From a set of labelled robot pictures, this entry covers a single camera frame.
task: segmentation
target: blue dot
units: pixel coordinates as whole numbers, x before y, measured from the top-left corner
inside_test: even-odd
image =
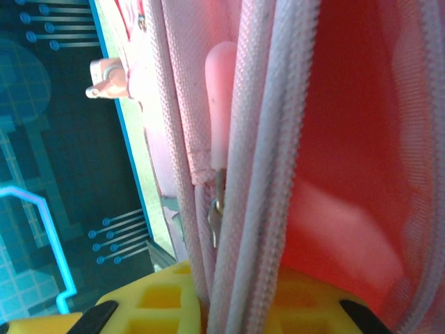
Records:
[[[44,24],[44,29],[47,33],[53,33],[54,32],[54,25],[51,22],[46,22]]]
[[[49,42],[49,47],[51,47],[54,51],[58,51],[60,49],[60,45],[56,40]]]
[[[26,33],[26,39],[31,43],[35,43],[37,41],[37,36],[32,31],[28,31]]]
[[[48,8],[47,5],[44,5],[43,3],[41,3],[39,5],[39,11],[44,16],[48,16],[49,15],[49,8]]]
[[[24,24],[31,24],[31,16],[28,13],[22,12],[20,13],[20,21]]]

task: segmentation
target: zipper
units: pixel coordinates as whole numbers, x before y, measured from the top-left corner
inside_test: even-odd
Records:
[[[420,0],[425,45],[426,76],[432,130],[433,184],[430,248],[421,282],[409,310],[396,327],[397,333],[413,333],[429,311],[442,282],[445,268],[445,46],[438,1]]]
[[[279,24],[274,25],[243,237],[239,245],[227,322],[224,319],[216,320],[210,314],[209,333],[221,333],[213,326],[224,326],[225,333],[260,333],[275,295],[318,3],[312,1],[304,6],[300,1],[277,1],[275,22]],[[397,333],[412,333],[421,323],[435,299],[445,267],[445,212],[442,208],[445,202],[444,46],[437,2],[420,0],[419,3],[427,50],[426,69],[435,151],[435,222],[421,283],[410,309],[396,327]]]
[[[165,22],[165,8],[161,0],[143,0],[147,30],[152,37],[153,57],[158,77],[161,106],[164,123],[168,131],[168,143],[175,170],[177,199],[183,222],[184,240],[187,247],[196,294],[206,307],[209,304],[209,292],[197,226],[195,189],[188,164],[184,129],[179,110],[179,100],[175,84],[175,75],[170,54],[168,30]]]
[[[318,0],[276,3],[245,237],[241,242],[226,333],[261,333],[275,296],[318,8]],[[254,263],[253,270],[246,266],[247,261]]]

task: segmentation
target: glowing blue line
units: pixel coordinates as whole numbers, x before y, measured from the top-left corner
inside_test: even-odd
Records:
[[[62,315],[70,313],[70,309],[68,308],[66,300],[69,297],[76,295],[77,289],[71,275],[70,267],[68,266],[67,260],[65,258],[65,254],[63,253],[62,245],[60,244],[56,227],[54,226],[53,219],[49,212],[47,201],[43,197],[35,195],[34,193],[30,193],[29,191],[21,189],[17,186],[5,186],[4,188],[0,188],[0,198],[6,196],[14,196],[21,200],[33,203],[39,209],[44,228],[47,232],[49,244],[51,245],[54,257],[56,258],[58,269],[60,271],[60,274],[62,275],[63,283],[66,287],[66,290],[64,292],[61,292],[57,296],[56,305]]]
[[[103,233],[103,232],[112,230],[113,228],[118,228],[119,226],[123,226],[123,225],[126,225],[126,224],[128,224],[128,223],[133,223],[134,221],[137,221],[138,219],[141,219],[141,218],[144,218],[144,216],[137,216],[137,217],[128,219],[128,220],[126,220],[126,221],[123,221],[123,222],[121,222],[121,223],[118,223],[118,224],[115,224],[115,225],[112,225],[112,226],[108,226],[107,228],[102,228],[101,230],[96,231],[96,233],[97,233],[97,234],[99,234],[99,233]]]
[[[58,33],[56,35],[35,35],[38,40],[53,40],[54,38],[59,38],[61,40],[76,40],[81,38],[97,38],[95,33]]]
[[[138,240],[140,240],[140,239],[142,239],[142,238],[146,238],[146,237],[148,237],[148,236],[149,236],[149,234],[148,234],[148,233],[145,233],[145,234],[140,235],[139,237],[133,238],[133,239],[128,240],[128,241],[124,241],[124,242],[122,242],[122,243],[120,243],[120,244],[118,244],[118,245],[116,245],[116,246],[117,246],[118,248],[121,248],[122,246],[131,244],[132,242],[138,241]]]
[[[145,225],[144,221],[141,221],[140,223],[137,223],[137,224],[134,224],[132,226],[129,226],[128,228],[122,228],[121,230],[117,230],[117,231],[114,232],[114,234],[120,234],[120,233],[126,232],[128,230],[133,230],[134,228],[137,228],[138,226],[142,226],[142,225]]]
[[[48,8],[50,13],[75,13],[75,14],[90,14],[89,8]]]
[[[110,258],[112,258],[112,257],[115,257],[116,255],[125,253],[125,252],[127,252],[127,251],[130,251],[130,250],[132,250],[132,249],[135,249],[135,248],[137,248],[137,247],[139,247],[139,246],[142,246],[142,245],[145,245],[145,244],[147,244],[146,241],[142,241],[142,242],[140,242],[139,244],[134,244],[133,246],[124,248],[124,249],[122,249],[122,250],[119,250],[118,252],[115,252],[115,253],[113,253],[113,254],[104,256],[104,260],[110,259]]]
[[[131,256],[133,256],[133,255],[139,254],[139,253],[141,253],[141,252],[143,252],[143,251],[148,251],[148,247],[144,247],[144,248],[135,250],[134,252],[131,252],[131,253],[128,253],[128,254],[122,256],[120,259],[121,259],[121,260],[125,260],[125,259],[127,259],[128,257],[131,257]]]
[[[128,216],[133,216],[134,214],[138,214],[139,212],[142,212],[142,209],[137,209],[137,210],[134,210],[134,211],[131,211],[131,212],[127,212],[126,214],[121,214],[120,216],[117,216],[117,217],[114,217],[114,218],[110,218],[110,222],[117,221],[117,220],[119,220],[121,218],[125,218],[125,217],[128,217]]]
[[[113,244],[113,243],[115,243],[115,242],[117,242],[117,241],[119,241],[119,240],[122,240],[122,239],[125,239],[125,238],[128,238],[128,237],[131,237],[132,235],[138,234],[138,233],[143,232],[143,231],[146,231],[146,230],[147,230],[147,228],[141,228],[141,229],[139,229],[139,230],[137,230],[137,231],[133,231],[133,232],[124,234],[124,235],[122,235],[122,236],[120,236],[120,237],[118,237],[118,238],[114,238],[113,240],[109,240],[109,241],[107,241],[107,242],[104,242],[104,243],[100,244],[100,246],[101,246],[101,247],[104,247],[104,246],[106,246],[106,245]]]

